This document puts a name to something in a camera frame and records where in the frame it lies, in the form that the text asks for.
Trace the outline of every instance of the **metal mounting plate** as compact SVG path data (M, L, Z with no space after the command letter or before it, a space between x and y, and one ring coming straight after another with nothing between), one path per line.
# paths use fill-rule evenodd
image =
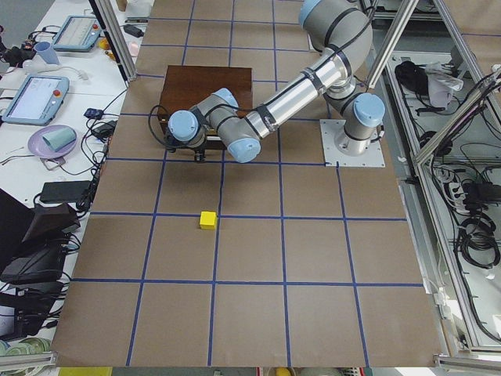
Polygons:
M383 168L384 158L379 141L371 143L366 152L359 157L350 157L341 153L334 144L337 131L344 125L344 120L321 119L320 130L322 132L323 157L326 166L336 167L380 167Z

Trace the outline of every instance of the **device screen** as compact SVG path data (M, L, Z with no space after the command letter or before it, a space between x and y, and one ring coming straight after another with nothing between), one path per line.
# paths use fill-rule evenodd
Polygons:
M59 81L58 78L31 78L9 116L19 119L40 119Z

